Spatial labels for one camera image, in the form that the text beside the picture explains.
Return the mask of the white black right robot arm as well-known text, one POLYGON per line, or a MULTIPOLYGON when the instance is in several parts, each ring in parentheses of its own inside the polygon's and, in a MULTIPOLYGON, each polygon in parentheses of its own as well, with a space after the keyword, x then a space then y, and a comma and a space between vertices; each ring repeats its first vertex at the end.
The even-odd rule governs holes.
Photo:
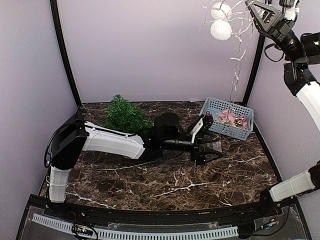
MULTIPOLYGON (((320 125, 320 83, 309 69, 320 63, 320 34, 304 33, 297 37, 293 27, 298 19, 299 2, 281 0, 278 10, 269 3, 258 0, 245 1, 258 32, 272 40, 287 60, 283 65, 284 83, 290 93, 306 109, 312 121, 320 125)), ((266 217, 275 203, 312 193, 320 188, 320 164, 277 183, 260 193, 255 213, 266 217)))

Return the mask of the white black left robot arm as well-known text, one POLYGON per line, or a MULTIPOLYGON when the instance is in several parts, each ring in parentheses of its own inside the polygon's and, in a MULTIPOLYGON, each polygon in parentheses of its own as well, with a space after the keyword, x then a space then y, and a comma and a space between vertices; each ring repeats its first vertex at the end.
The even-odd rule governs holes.
POLYGON ((180 118, 166 112, 154 120, 144 133, 125 133, 93 124, 74 114, 52 135, 44 153, 44 166, 50 169, 48 197, 51 210, 60 218, 71 213, 65 203, 71 169, 80 153, 95 151, 127 157, 139 161, 156 160, 164 150, 190 153, 190 159, 201 166, 223 157, 215 149, 205 146, 204 136, 212 126, 210 115, 200 115, 187 130, 180 126, 180 118))

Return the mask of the clear battery box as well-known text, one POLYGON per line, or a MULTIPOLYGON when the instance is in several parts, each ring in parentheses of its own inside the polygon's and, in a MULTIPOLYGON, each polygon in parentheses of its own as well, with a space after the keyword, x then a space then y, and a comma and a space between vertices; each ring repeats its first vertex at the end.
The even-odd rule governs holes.
POLYGON ((216 151, 222 152, 222 143, 220 141, 211 142, 207 146, 209 148, 216 150, 216 151))

